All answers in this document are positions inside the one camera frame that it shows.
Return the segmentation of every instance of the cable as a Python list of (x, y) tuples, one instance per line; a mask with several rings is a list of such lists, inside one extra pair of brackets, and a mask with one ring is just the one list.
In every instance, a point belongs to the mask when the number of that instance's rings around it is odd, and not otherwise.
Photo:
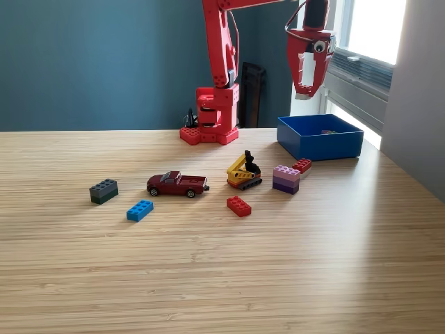
[(284, 26), (284, 30), (285, 30), (288, 34), (292, 35), (292, 36), (295, 37), (295, 38), (298, 38), (298, 39), (300, 39), (300, 40), (305, 40), (306, 42), (313, 43), (315, 40), (312, 40), (312, 39), (310, 39), (310, 38), (304, 38), (304, 37), (298, 36), (298, 35), (296, 35), (296, 34), (290, 32), (290, 30), (289, 30), (289, 27), (290, 27), (291, 23), (292, 23), (292, 22), (294, 21), (294, 19), (297, 17), (298, 12), (300, 12), (300, 9), (301, 9), (305, 4), (306, 4), (306, 1), (303, 2), (303, 3), (297, 8), (297, 10), (296, 10), (296, 11), (294, 12), (294, 14), (292, 15), (291, 19), (286, 23), (286, 26)]
[(235, 59), (235, 67), (236, 67), (236, 74), (239, 74), (239, 32), (238, 27), (236, 26), (235, 22), (235, 16), (232, 13), (231, 10), (228, 10), (230, 13), (230, 16), (232, 17), (232, 21), (234, 23), (235, 31), (236, 31), (236, 59)]

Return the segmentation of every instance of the red toy car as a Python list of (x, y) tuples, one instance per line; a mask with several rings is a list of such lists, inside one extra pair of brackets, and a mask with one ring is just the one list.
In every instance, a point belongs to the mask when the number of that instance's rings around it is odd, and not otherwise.
[(181, 172), (168, 172), (164, 175), (155, 175), (147, 182), (147, 191), (152, 196), (162, 194), (186, 195), (193, 198), (210, 190), (207, 178), (203, 176), (184, 176)]

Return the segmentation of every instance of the car wheel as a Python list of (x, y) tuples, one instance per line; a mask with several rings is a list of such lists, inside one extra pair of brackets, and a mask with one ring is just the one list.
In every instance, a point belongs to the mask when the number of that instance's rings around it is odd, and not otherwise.
[(194, 198), (196, 193), (193, 190), (189, 189), (189, 190), (187, 190), (187, 194), (186, 195), (189, 198)]
[(156, 189), (156, 188), (151, 188), (149, 192), (150, 192), (150, 195), (152, 195), (152, 196), (158, 196), (159, 195), (159, 190)]

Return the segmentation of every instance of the googly eye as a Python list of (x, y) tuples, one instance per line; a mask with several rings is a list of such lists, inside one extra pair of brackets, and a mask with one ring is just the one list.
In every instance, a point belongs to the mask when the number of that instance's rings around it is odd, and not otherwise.
[(319, 54), (321, 52), (324, 52), (326, 50), (326, 42), (319, 40), (317, 43), (314, 44), (314, 50)]

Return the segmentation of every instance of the dark green lego brick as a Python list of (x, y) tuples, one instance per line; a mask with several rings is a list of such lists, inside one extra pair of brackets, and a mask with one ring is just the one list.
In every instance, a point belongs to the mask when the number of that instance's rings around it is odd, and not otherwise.
[(115, 189), (110, 193), (107, 193), (105, 196), (102, 196), (101, 198), (91, 196), (91, 202), (96, 204), (104, 204), (107, 200), (110, 200), (111, 198), (115, 197), (117, 194), (119, 194), (119, 189)]
[(118, 183), (112, 179), (106, 179), (90, 188), (91, 197), (102, 198), (118, 188)]

